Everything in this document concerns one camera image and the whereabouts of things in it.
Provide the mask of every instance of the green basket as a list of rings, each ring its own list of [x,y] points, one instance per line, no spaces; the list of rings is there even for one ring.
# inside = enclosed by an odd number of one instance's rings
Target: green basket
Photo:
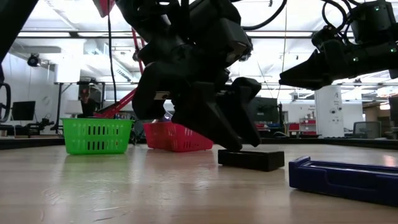
[[[133,121],[63,118],[69,154],[117,154],[127,150]]]

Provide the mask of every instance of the blue tray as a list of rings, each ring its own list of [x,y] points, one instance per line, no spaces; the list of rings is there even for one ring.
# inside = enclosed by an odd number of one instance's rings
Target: blue tray
[[[398,167],[311,161],[289,162],[290,186],[296,189],[398,207]]]

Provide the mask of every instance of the red plastic basket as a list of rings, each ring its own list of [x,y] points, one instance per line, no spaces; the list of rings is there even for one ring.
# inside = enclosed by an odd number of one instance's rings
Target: red plastic basket
[[[211,149],[213,142],[202,135],[172,122],[144,124],[148,147],[173,152]]]

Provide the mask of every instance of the ceiling light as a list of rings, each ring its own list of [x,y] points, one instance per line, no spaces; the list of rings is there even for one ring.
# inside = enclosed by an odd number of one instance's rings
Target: ceiling light
[[[108,32],[78,32],[78,35],[80,37],[107,37]],[[131,32],[112,32],[112,37],[132,37],[132,33]]]
[[[70,37],[68,32],[20,32],[18,37]]]
[[[246,32],[250,37],[284,37],[285,32],[251,31]],[[312,32],[286,32],[286,37],[310,37]]]

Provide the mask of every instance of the desk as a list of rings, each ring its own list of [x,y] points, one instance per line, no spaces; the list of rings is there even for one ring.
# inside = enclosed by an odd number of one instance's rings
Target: desk
[[[0,151],[1,223],[398,223],[397,209],[291,189],[287,167],[222,167],[216,150],[68,156],[65,146]],[[397,166],[398,151],[328,145],[245,146],[314,160]]]

